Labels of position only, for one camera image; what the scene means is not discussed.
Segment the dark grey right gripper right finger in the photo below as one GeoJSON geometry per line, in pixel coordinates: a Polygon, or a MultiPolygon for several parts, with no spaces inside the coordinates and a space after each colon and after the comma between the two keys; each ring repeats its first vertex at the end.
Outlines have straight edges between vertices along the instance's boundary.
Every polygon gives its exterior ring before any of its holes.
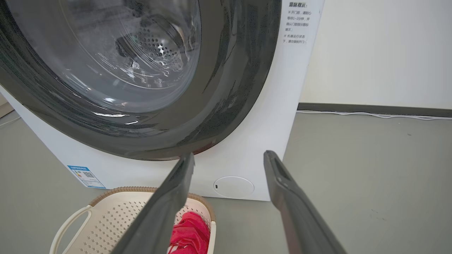
{"type": "Polygon", "coordinates": [[[346,251],[274,151],[263,154],[270,200],[281,214],[290,254],[346,251]]]}

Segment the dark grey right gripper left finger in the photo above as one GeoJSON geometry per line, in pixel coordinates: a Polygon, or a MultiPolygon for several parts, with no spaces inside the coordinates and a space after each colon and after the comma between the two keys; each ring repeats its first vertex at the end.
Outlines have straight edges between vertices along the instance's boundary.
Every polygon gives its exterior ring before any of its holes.
{"type": "Polygon", "coordinates": [[[112,254],[167,253],[176,213],[187,201],[193,171],[194,155],[182,155],[113,248],[112,254]]]}

